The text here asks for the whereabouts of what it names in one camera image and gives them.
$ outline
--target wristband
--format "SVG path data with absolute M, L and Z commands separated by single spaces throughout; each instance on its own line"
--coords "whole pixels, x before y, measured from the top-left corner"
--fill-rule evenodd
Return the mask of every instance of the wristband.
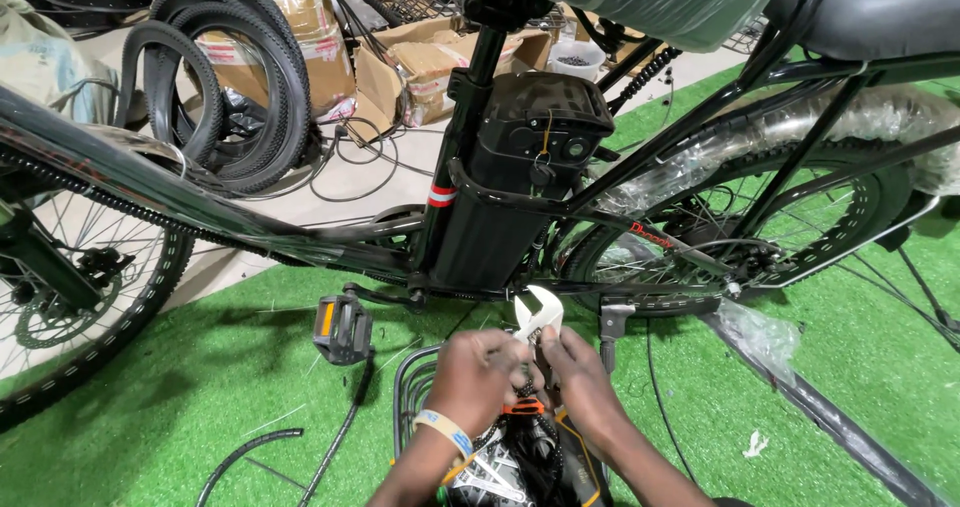
M 457 461 L 458 464 L 462 464 L 462 461 L 469 459 L 471 454 L 474 453 L 474 444 L 471 439 L 455 422 L 446 416 L 435 411 L 421 410 L 419 415 L 414 418 L 414 430 L 419 424 L 426 424 L 453 441 L 453 444 L 457 445 L 457 449 L 462 455 L 462 458 Z

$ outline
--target white debris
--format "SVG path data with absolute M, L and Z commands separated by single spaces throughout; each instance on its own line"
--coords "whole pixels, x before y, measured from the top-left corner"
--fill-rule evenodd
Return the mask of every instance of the white debris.
M 750 448 L 743 451 L 743 456 L 745 458 L 759 456 L 761 451 L 767 447 L 767 443 L 770 442 L 770 438 L 763 438 L 763 440 L 761 440 L 760 430 L 753 431 L 754 432 L 750 434 Z

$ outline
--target black battery pack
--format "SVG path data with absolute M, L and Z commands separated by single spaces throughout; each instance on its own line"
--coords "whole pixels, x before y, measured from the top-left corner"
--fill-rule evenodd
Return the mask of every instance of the black battery pack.
M 463 165 L 480 186 L 565 198 L 614 119 L 600 90 L 579 77 L 546 72 L 493 81 L 477 145 Z M 507 285 L 550 218 L 454 201 L 431 279 L 441 285 L 499 290 Z

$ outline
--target orange reflector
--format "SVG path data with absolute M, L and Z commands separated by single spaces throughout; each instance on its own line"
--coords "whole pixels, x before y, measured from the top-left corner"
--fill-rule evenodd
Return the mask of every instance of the orange reflector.
M 323 328 L 319 330 L 320 336 L 330 336 L 330 323 L 333 322 L 333 303 L 326 305 L 326 312 L 323 312 Z

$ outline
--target seat tube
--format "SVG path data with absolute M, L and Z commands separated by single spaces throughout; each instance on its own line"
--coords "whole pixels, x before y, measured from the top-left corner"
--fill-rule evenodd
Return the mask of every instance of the seat tube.
M 506 41 L 505 33 L 481 27 L 469 67 L 454 69 L 450 74 L 447 92 L 456 105 L 439 149 L 424 213 L 425 230 L 414 250 L 414 271 L 426 271 L 436 260 L 450 220 L 450 206 L 456 197 L 448 162 L 454 157 L 468 158 L 474 150 L 481 116 L 494 89 L 494 73 Z

